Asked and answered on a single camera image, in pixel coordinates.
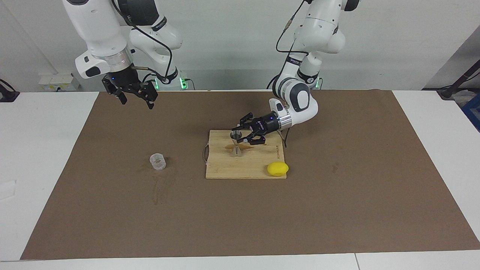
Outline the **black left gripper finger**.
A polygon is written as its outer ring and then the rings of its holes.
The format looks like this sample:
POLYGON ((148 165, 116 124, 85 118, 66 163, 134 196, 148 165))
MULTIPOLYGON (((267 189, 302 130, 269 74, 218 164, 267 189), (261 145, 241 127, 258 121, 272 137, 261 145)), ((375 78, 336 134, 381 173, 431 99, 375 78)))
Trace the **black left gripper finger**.
POLYGON ((258 132, 260 130, 259 125, 260 118, 254 117, 253 113, 248 113, 240 119, 237 127, 233 128, 233 131, 250 130, 251 132, 258 132))
POLYGON ((266 143, 265 135, 264 131, 251 132, 243 138, 243 141, 250 145, 264 145, 266 143))

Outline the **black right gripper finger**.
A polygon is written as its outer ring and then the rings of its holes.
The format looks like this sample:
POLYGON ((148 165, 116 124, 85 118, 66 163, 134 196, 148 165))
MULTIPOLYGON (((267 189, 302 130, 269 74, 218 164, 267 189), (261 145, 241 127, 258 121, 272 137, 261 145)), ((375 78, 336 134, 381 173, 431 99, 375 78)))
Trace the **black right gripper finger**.
POLYGON ((121 88, 115 86, 107 77, 103 77, 102 83, 108 94, 114 95, 122 105, 127 103, 127 98, 121 88))
POLYGON ((150 81, 131 84, 130 93, 144 100, 150 110, 153 109, 154 102, 158 97, 158 93, 150 81))

